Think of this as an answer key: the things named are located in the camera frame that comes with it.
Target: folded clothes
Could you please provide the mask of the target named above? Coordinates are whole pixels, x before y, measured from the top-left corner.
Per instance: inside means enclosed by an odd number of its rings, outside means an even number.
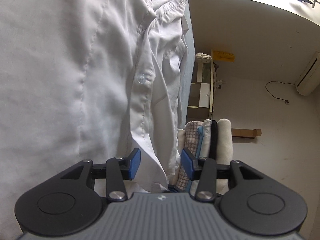
[[[217,140],[218,140],[217,121],[212,120],[210,130],[211,130],[210,151],[209,151],[208,157],[215,160],[217,157]]]
[[[197,148],[197,152],[196,152],[196,158],[200,157],[200,152],[202,149],[202,143],[203,143],[203,139],[204,139],[204,127],[203,126],[199,126],[198,127],[198,133],[199,133],[199,144],[198,144],[198,148]],[[191,195],[194,195],[196,192],[196,188],[198,187],[198,180],[195,181],[189,181],[188,185],[187,185],[187,191],[189,191],[191,193]]]
[[[190,150],[190,152],[196,156],[196,151],[199,144],[199,133],[198,127],[202,126],[203,122],[200,121],[192,121],[188,122],[185,126],[186,137],[185,137],[185,147]],[[179,178],[176,183],[176,186],[181,189],[185,190],[187,188],[189,179],[183,167],[181,167],[179,172]]]
[[[199,150],[199,154],[197,154],[197,158],[198,157],[208,157],[209,155],[209,150],[210,150],[210,139],[211,139],[211,123],[212,121],[210,119],[206,119],[203,122],[203,126],[200,126],[198,128],[198,132],[200,134],[200,140],[199,141],[199,146],[197,151]],[[192,182],[189,192],[191,195],[195,195],[196,193],[196,189],[198,187],[198,180],[195,180]]]

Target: white towel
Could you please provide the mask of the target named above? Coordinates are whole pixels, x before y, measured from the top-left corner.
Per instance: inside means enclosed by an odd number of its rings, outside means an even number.
[[[231,122],[228,119],[220,119],[217,122],[218,142],[217,142],[217,164],[229,165],[233,158]],[[228,180],[217,180],[217,192],[222,194],[227,191]]]

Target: power cord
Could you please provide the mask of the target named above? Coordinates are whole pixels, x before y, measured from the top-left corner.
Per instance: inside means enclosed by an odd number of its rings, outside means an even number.
[[[287,105],[289,105],[289,104],[290,104],[290,103],[289,103],[289,100],[283,99],[283,98],[277,98],[277,97],[275,97],[273,94],[270,93],[270,91],[267,89],[267,85],[268,85],[269,83],[281,83],[281,84],[289,84],[289,85],[295,85],[295,84],[293,84],[293,83],[287,83],[287,82],[280,82],[280,81],[270,81],[270,82],[268,82],[268,83],[266,84],[266,86],[265,86],[266,90],[268,91],[268,93],[269,93],[271,96],[273,96],[273,97],[276,98],[276,99],[283,100]]]

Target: seam stitching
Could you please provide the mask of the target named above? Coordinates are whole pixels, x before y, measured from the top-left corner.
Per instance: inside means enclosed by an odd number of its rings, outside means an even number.
[[[140,46],[139,46],[139,37],[140,37],[140,35],[141,35],[141,33],[143,33],[144,34],[144,31],[142,31],[142,24],[144,23],[144,21],[145,21],[145,19],[147,18],[147,16],[149,15],[149,13],[150,13],[150,7],[151,7],[151,0],[146,0],[146,4],[148,5],[148,12],[145,14],[145,16],[143,17],[143,19],[142,19],[142,21],[140,22],[140,24],[139,24],[139,26],[138,26],[138,28],[137,28],[137,33],[138,33],[138,35],[137,35],[137,44],[138,44],[138,47],[137,47],[137,59],[136,59],[136,61],[135,61],[135,64],[134,64],[134,77],[133,77],[133,81],[132,82],[134,82],[134,80],[135,80],[135,73],[136,73],[136,71],[137,71],[137,66],[138,66],[138,62],[139,62],[139,56],[140,56],[140,53],[141,53],[141,51],[140,51]],[[144,134],[143,134],[143,120],[144,120],[144,113],[143,113],[143,116],[142,116],[142,137],[144,138]],[[130,136],[130,134],[131,134],[131,128],[130,128],[130,131],[129,131],[129,133],[128,133],[128,136],[127,136],[127,152],[128,152],[128,139],[129,139],[129,136]]]
[[[107,2],[108,0],[105,0],[103,2],[103,5],[102,5],[102,14],[101,14],[101,17],[97,23],[97,27],[94,31],[94,34],[91,38],[91,42],[90,42],[90,49],[89,49],[89,56],[88,56],[88,59],[87,61],[85,62],[85,65],[84,65],[84,77],[83,77],[83,80],[82,80],[82,91],[81,91],[81,98],[80,98],[80,126],[79,126],[79,148],[78,148],[78,154],[80,154],[80,148],[81,148],[81,133],[82,133],[82,126],[83,126],[83,117],[84,117],[84,110],[83,110],[83,98],[84,98],[84,83],[85,83],[85,80],[86,80],[86,76],[87,76],[87,70],[88,70],[88,67],[89,67],[89,62],[92,58],[92,47],[93,47],[93,44],[96,40],[96,37],[97,37],[97,33],[98,33],[98,29],[99,29],[99,26],[100,26],[100,23],[101,23],[101,20],[103,18],[103,15],[104,15],[104,9],[107,5]]]

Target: metal screw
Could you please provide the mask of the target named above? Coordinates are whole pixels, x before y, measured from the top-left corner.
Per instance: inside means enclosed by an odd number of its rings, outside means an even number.
[[[109,197],[113,198],[113,199],[123,199],[124,198],[124,193],[122,191],[112,191],[109,194]]]
[[[213,194],[209,191],[200,191],[197,194],[197,197],[201,199],[211,199],[213,197]]]

